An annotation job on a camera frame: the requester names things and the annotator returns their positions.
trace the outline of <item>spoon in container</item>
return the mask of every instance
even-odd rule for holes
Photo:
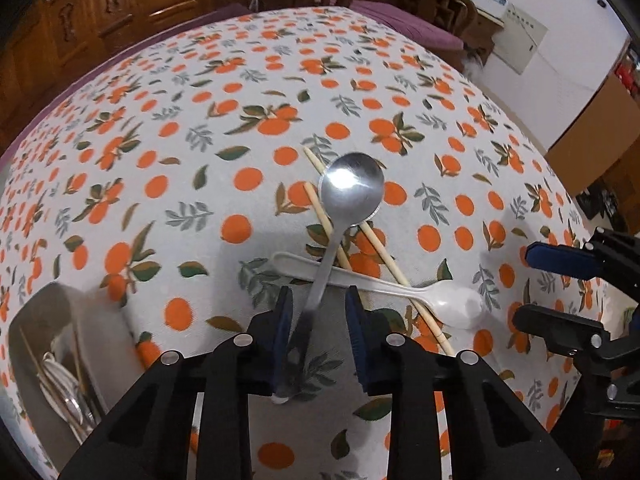
[[[320,264],[304,256],[277,252],[271,256],[271,265],[277,273],[283,276],[310,281]],[[413,298],[424,303],[431,310],[431,313],[445,325],[465,330],[477,326],[485,314],[482,296],[475,290],[453,280],[441,280],[424,287],[412,287],[385,282],[352,270],[334,267],[331,270],[328,284],[342,288],[355,285],[359,290]]]
[[[334,224],[334,232],[329,238],[322,263],[312,277],[313,285],[289,339],[283,381],[276,388],[276,396],[281,399],[292,396],[300,389],[314,319],[342,236],[349,227],[367,221],[375,214],[382,202],[384,186],[385,177],[380,166],[364,153],[347,153],[336,158],[320,177],[318,195],[324,211]]]

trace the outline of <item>chopstick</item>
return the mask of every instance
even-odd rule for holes
[[[306,146],[303,147],[302,150],[304,151],[306,158],[308,158],[309,161],[314,165],[318,173],[320,174],[324,173],[324,164],[319,158],[316,157],[314,152],[312,152]],[[389,269],[389,271],[391,272],[393,277],[396,279],[396,281],[400,283],[400,285],[411,286],[411,283],[409,282],[409,280],[402,273],[402,270],[400,270],[400,267],[398,267],[398,264],[395,263],[395,261],[391,257],[391,254],[388,253],[384,245],[380,242],[380,240],[378,239],[378,236],[375,234],[373,229],[369,227],[369,224],[367,224],[366,222],[363,222],[358,227],[362,230],[362,232],[367,237],[369,242],[371,242],[371,245],[378,252],[378,254],[380,255],[380,258],[382,258],[382,261],[385,263],[386,268]],[[456,351],[453,349],[453,347],[451,346],[451,344],[449,343],[445,335],[442,333],[442,329],[438,326],[438,323],[436,322],[431,312],[429,312],[418,301],[416,300],[409,300],[409,301],[417,310],[418,314],[420,314],[420,316],[426,323],[427,327],[429,327],[429,330],[433,334],[434,338],[436,338],[436,341],[440,345],[440,348],[442,348],[442,351],[446,355],[455,356]]]
[[[66,421],[69,423],[70,426],[72,426],[74,428],[74,430],[76,430],[76,433],[79,435],[79,437],[82,438],[83,440],[86,440],[86,438],[88,436],[86,434],[86,431],[82,428],[82,426],[80,426],[80,424],[78,424],[78,421],[71,414],[71,412],[69,411],[69,408],[62,401],[62,399],[60,399],[59,391],[51,383],[51,380],[49,379],[49,377],[47,377],[46,373],[42,369],[42,366],[40,365],[40,362],[36,359],[36,356],[33,354],[33,350],[31,350],[31,346],[29,346],[27,338],[25,337],[24,332],[22,331],[22,327],[20,327],[20,335],[22,336],[22,340],[24,341],[24,345],[27,348],[27,352],[29,353],[29,356],[31,357],[31,360],[33,361],[33,365],[36,368],[36,372],[37,372],[38,376],[40,377],[40,380],[42,381],[42,384],[47,389],[47,391],[49,392],[49,395],[53,399],[53,402],[56,403],[56,406],[58,407],[60,412],[62,412],[62,414],[65,416]]]
[[[311,205],[314,208],[316,215],[318,216],[320,225],[324,229],[324,233],[328,238],[331,238],[331,234],[334,232],[334,226],[331,224],[329,217],[324,212],[324,209],[322,208],[322,204],[320,203],[320,199],[318,198],[318,194],[316,193],[316,190],[314,189],[312,184],[309,182],[305,182],[303,184],[303,187],[306,191],[306,195],[309,197],[309,202],[311,202]],[[349,263],[349,257],[347,256],[347,253],[342,248],[342,244],[340,244],[340,247],[338,248],[337,257],[338,257],[338,263],[343,269],[353,270],[351,268],[351,264]],[[359,293],[359,295],[360,295],[360,301],[362,302],[362,306],[367,310],[371,310],[369,306],[369,301],[367,301],[366,298],[363,297],[361,292]]]

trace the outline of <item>orange fruit pattern tablecloth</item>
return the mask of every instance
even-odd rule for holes
[[[303,190],[318,175],[303,146],[325,163],[352,151],[379,161],[380,239],[415,285],[453,277],[480,292],[483,325],[444,332],[483,356],[543,426],[555,424],[578,373],[511,317],[529,301],[601,316],[596,280],[523,260],[535,240],[578,246],[589,236],[572,200],[503,111],[439,58],[348,9],[290,9],[144,48],[20,144],[0,202],[0,376],[40,471],[55,475],[12,382],[15,314],[59,280],[119,302],[147,365],[168,349],[213,350],[290,282],[270,270],[274,251],[324,253]],[[391,279],[357,229],[345,243],[354,270]],[[291,286],[300,306],[307,286]],[[390,401],[367,398],[353,375],[342,298],[327,291],[298,398],[250,401],[257,480],[386,475]],[[370,298],[438,351],[406,300]],[[448,478],[440,397],[438,408]]]

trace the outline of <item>white plastic spoon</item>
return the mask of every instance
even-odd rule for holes
[[[304,256],[277,252],[271,256],[271,264],[283,276],[308,280],[316,276],[319,262]],[[476,291],[453,280],[441,280],[421,288],[399,285],[364,276],[350,270],[332,267],[329,285],[348,288],[357,286],[360,290],[380,292],[402,298],[414,298],[424,303],[445,325],[465,330],[477,326],[485,314],[484,301]]]

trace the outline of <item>spoon handle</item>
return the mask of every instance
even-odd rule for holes
[[[304,256],[297,256],[296,254],[286,252],[275,253],[271,257],[271,264],[279,274],[309,281],[314,278],[319,265],[318,262],[305,258]],[[425,290],[420,288],[385,282],[384,280],[364,276],[352,270],[338,269],[337,267],[331,270],[328,284],[341,286],[342,288],[355,285],[360,290],[381,292],[382,294],[401,296],[402,298],[415,298],[419,301],[427,301],[427,298],[424,298],[423,294],[428,295]]]
[[[334,264],[335,255],[338,253],[342,235],[346,229],[346,227],[339,225],[335,227],[324,251],[318,272],[316,272],[316,275],[313,277],[313,285],[311,286],[309,295],[306,297],[305,307],[300,313],[298,323],[293,330],[287,347],[289,366],[286,370],[286,381],[288,387],[285,384],[282,386],[288,391],[284,392],[282,389],[279,389],[279,396],[290,396],[297,393],[299,389],[300,378],[305,365],[306,351],[309,346],[309,339],[311,338],[311,331],[316,318],[316,311],[320,307],[320,302],[322,301],[322,296],[324,295],[324,290],[326,289],[329,275],[331,274],[331,269]]]

